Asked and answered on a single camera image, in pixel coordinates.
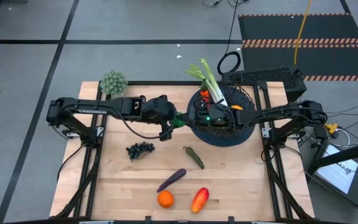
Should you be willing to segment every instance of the orange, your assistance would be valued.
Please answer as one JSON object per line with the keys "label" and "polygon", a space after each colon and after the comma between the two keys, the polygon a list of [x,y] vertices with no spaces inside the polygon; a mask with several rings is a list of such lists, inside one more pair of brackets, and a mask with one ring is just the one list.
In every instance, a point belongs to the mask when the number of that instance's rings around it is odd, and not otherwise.
{"label": "orange", "polygon": [[163,208],[169,208],[173,205],[173,195],[167,190],[163,190],[157,197],[158,204]]}

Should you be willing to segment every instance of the green onion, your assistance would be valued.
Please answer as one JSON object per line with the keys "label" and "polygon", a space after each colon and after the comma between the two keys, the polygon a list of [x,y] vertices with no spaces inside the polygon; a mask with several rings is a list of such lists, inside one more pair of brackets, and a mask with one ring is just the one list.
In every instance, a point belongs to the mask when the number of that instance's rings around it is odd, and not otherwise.
{"label": "green onion", "polygon": [[198,58],[198,60],[203,64],[207,76],[203,75],[203,72],[197,65],[190,65],[190,69],[185,71],[185,73],[203,81],[207,86],[209,94],[211,95],[212,100],[217,103],[222,100],[221,104],[227,106],[227,102],[222,94],[221,89],[218,86],[218,83],[215,80],[215,77],[204,58]]}

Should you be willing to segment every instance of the wooden tabletop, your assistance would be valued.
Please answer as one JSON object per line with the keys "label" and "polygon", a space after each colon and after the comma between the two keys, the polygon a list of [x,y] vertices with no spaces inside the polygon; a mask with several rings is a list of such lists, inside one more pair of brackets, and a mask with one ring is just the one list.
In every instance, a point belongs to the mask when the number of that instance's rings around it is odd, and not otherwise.
{"label": "wooden tabletop", "polygon": [[[80,99],[96,98],[98,82],[83,82]],[[254,101],[254,91],[243,86]],[[198,86],[130,86],[126,96],[145,95],[147,99],[162,94],[175,104],[178,111],[186,111],[189,99]],[[285,105],[287,98],[282,83],[268,83],[272,106]],[[90,125],[91,115],[76,114]],[[288,120],[276,121],[276,126]],[[155,136],[160,126],[130,123],[137,132]],[[226,221],[234,216],[236,221],[274,221],[272,199],[265,163],[260,158],[262,138],[259,126],[248,140],[234,147],[215,147],[200,141],[188,127],[175,129],[172,139],[146,141],[132,134],[122,121],[108,117],[104,136],[101,163],[93,204],[92,219],[95,220],[192,220]],[[126,147],[136,142],[152,142],[156,150],[142,159],[131,162]],[[80,146],[79,139],[69,140],[66,159]],[[201,170],[182,149],[191,146],[204,162]],[[289,139],[287,146],[298,150],[295,140]],[[289,191],[311,216],[314,216],[309,190],[298,154],[282,149],[282,160]],[[71,199],[78,188],[85,150],[82,150],[64,167],[57,184],[50,214],[56,215]],[[178,169],[187,174],[166,190],[171,191],[175,203],[169,209],[157,203],[156,190],[159,185]],[[190,210],[193,197],[201,187],[209,190],[209,200],[204,209],[195,214]],[[285,217],[281,191],[281,216]],[[85,192],[81,214],[85,214],[88,192]]]}

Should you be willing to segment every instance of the green chili pepper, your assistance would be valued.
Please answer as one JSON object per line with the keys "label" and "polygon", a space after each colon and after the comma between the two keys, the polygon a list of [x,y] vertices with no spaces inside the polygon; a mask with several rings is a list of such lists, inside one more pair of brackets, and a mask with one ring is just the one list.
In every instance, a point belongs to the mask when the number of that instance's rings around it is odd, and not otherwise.
{"label": "green chili pepper", "polygon": [[197,156],[196,152],[191,148],[191,147],[183,147],[184,149],[186,149],[186,153],[191,156],[191,158],[194,159],[194,161],[197,162],[197,164],[204,169],[204,163],[203,161]]}

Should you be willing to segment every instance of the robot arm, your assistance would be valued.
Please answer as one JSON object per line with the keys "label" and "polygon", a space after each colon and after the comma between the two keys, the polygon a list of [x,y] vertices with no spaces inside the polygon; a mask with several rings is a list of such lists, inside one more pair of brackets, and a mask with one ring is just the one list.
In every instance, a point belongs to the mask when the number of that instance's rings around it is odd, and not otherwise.
{"label": "robot arm", "polygon": [[49,125],[66,126],[70,132],[77,133],[81,141],[88,147],[95,144],[98,136],[97,130],[86,127],[78,121],[73,116],[75,113],[108,114],[123,121],[161,125],[162,132],[155,137],[161,141],[172,138],[173,126],[169,126],[168,122],[175,119],[184,121],[191,128],[199,126],[226,128],[235,124],[238,129],[242,129],[257,123],[291,118],[292,120],[281,128],[272,128],[268,131],[270,145],[278,148],[283,148],[287,137],[294,132],[306,126],[320,126],[326,120],[321,105],[314,101],[289,103],[260,111],[235,110],[221,104],[212,104],[208,109],[207,107],[192,106],[189,112],[178,116],[176,116],[175,106],[167,100],[166,95],[149,101],[146,101],[144,96],[115,98],[111,101],[77,100],[74,98],[59,98],[51,101],[47,114]]}

